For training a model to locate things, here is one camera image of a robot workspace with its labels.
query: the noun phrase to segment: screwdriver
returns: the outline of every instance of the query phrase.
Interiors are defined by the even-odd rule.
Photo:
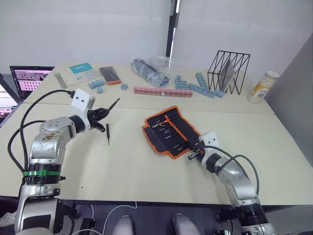
[[[109,124],[106,125],[107,128],[107,138],[108,138],[108,144],[110,145],[110,131],[109,131]]]

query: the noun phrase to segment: laptop screen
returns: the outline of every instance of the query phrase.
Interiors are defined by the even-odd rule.
[[[10,66],[16,89],[22,100],[25,100],[54,67]]]

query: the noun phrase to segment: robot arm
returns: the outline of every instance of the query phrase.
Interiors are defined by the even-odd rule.
[[[25,234],[27,229],[32,228],[46,228],[50,233],[61,231],[63,203],[55,196],[60,195],[59,182],[65,179],[61,176],[61,168],[66,144],[80,132],[93,128],[104,132],[105,128],[98,121],[109,114],[118,100],[108,109],[92,110],[94,97],[78,89],[71,104],[73,116],[41,124],[31,146],[28,169],[23,173],[24,185],[14,225],[16,233],[22,231]]]
[[[268,223],[264,214],[253,184],[240,167],[231,161],[219,170],[228,158],[221,157],[215,149],[202,148],[205,145],[219,147],[216,134],[205,133],[199,137],[199,141],[193,145],[196,150],[188,158],[190,160],[196,158],[208,171],[216,173],[225,185],[228,198],[240,221],[242,235],[275,234],[272,224]]]

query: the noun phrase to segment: table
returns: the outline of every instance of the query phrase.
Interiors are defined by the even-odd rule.
[[[173,105],[178,105],[180,110],[186,111],[206,111],[206,112],[231,112],[231,113],[253,113],[253,114],[274,114],[273,110],[268,106],[266,102],[260,104],[251,104],[247,102],[246,97],[252,90],[253,84],[248,77],[245,79],[245,83],[242,89],[241,95],[226,94],[223,99],[215,98],[210,99],[198,93],[194,93],[192,98],[179,98],[179,97],[161,97],[139,94],[134,95],[134,86],[152,87],[143,78],[135,75],[131,69],[131,66],[114,66],[114,70],[121,78],[122,82],[128,84],[127,91],[121,91],[120,85],[104,86],[105,94],[97,94],[96,90],[91,90],[88,87],[88,83],[76,83],[74,76],[69,70],[69,66],[75,65],[73,63],[62,63],[56,67],[42,82],[42,84],[33,92],[26,100],[26,103],[33,103],[40,96],[45,93],[60,89],[60,85],[54,77],[55,72],[59,72],[65,81],[65,84],[72,90],[80,88],[86,92],[93,94],[96,98],[96,106],[109,107],[117,98],[121,100],[117,103],[116,107],[119,108],[138,108],[138,109],[166,109]],[[110,66],[105,64],[92,64],[96,73],[97,79],[103,79],[100,74],[99,68],[104,66]],[[197,71],[203,73],[206,77],[206,71],[204,70],[188,70],[184,68],[176,68],[177,74],[181,74],[182,80],[187,80],[194,84],[198,84],[195,74]],[[174,89],[175,84],[169,84],[167,87]],[[71,100],[66,98],[66,94],[53,94],[41,103],[47,104],[70,104]]]
[[[0,129],[0,195],[18,195],[22,176],[10,160],[6,146],[30,105],[22,104]],[[157,155],[150,148],[141,126],[146,117],[159,111],[114,108],[101,121],[102,124],[108,122],[111,125],[110,146],[106,134],[97,130],[77,135],[67,145],[62,167],[62,175],[67,179],[61,181],[60,197],[77,200],[229,204],[223,185],[197,161],[189,161],[186,155],[172,160],[166,155]],[[253,161],[260,176],[260,200],[263,205],[313,204],[312,168],[275,115],[181,112],[199,132],[215,131],[223,149],[231,154],[244,154]],[[69,105],[38,104],[26,122],[69,115]],[[25,129],[28,149],[38,132],[39,124]],[[19,137],[13,142],[13,153],[22,163]],[[255,184],[251,167],[245,161],[241,162]]]

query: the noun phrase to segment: black wire file holder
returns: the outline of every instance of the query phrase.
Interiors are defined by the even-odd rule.
[[[250,54],[219,50],[207,72],[209,90],[219,90],[225,93],[235,88],[240,94],[248,68]]]

